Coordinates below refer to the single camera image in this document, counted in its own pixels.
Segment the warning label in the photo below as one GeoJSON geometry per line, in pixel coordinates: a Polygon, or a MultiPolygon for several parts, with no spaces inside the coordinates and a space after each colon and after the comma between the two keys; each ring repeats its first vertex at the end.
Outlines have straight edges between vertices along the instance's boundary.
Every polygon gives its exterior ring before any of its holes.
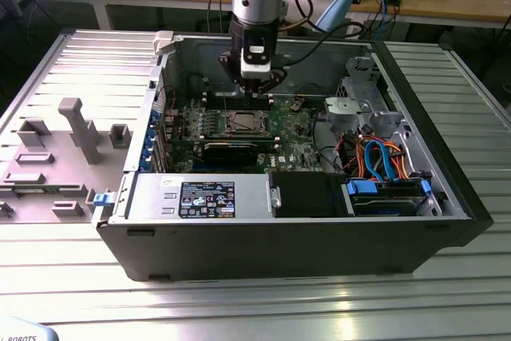
{"type": "Polygon", "coordinates": [[[235,217],[234,182],[181,184],[179,216],[184,219],[235,217]]]}

